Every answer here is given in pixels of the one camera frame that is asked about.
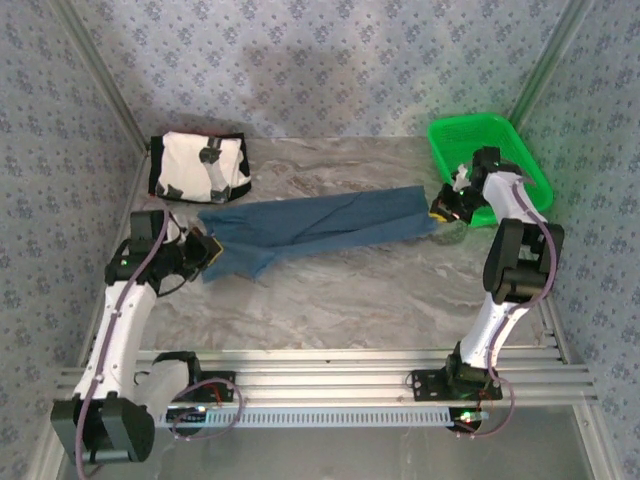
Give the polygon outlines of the blue t-shirt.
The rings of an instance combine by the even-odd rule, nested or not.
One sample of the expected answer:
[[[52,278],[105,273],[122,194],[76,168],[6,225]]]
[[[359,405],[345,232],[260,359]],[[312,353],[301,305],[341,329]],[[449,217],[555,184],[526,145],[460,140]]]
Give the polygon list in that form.
[[[423,238],[437,229],[428,210],[420,185],[203,210],[223,251],[202,278],[256,279],[290,258]]]

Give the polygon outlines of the green plastic basket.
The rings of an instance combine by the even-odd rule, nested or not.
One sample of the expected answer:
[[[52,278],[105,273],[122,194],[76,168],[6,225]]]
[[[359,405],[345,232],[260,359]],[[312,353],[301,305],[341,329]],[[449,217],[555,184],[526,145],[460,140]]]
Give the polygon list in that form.
[[[517,164],[534,182],[525,190],[537,211],[542,213],[552,206],[554,193],[546,175],[505,117],[476,113],[439,119],[427,128],[427,138],[443,182],[451,184],[452,175],[461,164],[472,161],[476,150],[498,147],[505,160]]]

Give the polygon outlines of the folded white black t-shirt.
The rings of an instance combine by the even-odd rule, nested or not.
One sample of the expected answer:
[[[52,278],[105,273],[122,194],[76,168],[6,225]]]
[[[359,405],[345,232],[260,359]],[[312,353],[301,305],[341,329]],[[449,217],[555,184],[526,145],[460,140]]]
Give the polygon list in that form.
[[[245,136],[170,131],[149,144],[148,193],[186,203],[225,204],[252,188]]]

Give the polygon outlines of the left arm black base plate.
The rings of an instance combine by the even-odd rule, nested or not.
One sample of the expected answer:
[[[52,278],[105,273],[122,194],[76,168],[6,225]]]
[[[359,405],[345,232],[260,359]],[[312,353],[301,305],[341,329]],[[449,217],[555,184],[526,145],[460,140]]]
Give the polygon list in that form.
[[[234,400],[235,371],[204,371],[198,381],[175,398],[178,402],[231,403]]]

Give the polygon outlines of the aluminium corner post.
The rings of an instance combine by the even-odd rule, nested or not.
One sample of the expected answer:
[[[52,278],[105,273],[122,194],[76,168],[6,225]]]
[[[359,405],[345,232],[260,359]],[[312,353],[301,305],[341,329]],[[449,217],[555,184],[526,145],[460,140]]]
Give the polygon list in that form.
[[[525,125],[594,3],[595,0],[567,0],[510,111],[509,121],[516,130]]]
[[[78,51],[124,134],[136,150],[144,152],[146,150],[145,136],[73,3],[70,0],[47,1],[69,36],[71,43]]]

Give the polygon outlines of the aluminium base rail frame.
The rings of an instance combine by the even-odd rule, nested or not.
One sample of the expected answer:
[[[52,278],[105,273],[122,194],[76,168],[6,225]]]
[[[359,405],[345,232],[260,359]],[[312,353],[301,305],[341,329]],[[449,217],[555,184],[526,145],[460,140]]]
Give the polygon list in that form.
[[[200,351],[206,370],[231,370],[252,407],[404,406],[413,401],[407,375],[439,369],[444,349]],[[519,406],[594,403],[588,368],[562,361],[554,346],[506,347],[498,372]]]

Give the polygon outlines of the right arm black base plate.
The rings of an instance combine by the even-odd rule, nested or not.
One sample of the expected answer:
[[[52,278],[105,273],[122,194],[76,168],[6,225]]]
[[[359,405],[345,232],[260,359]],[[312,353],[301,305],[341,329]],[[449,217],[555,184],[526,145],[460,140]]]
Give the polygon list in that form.
[[[500,385],[495,385],[488,374],[477,378],[439,370],[414,370],[411,372],[411,389],[414,400],[421,401],[477,401],[502,400]]]

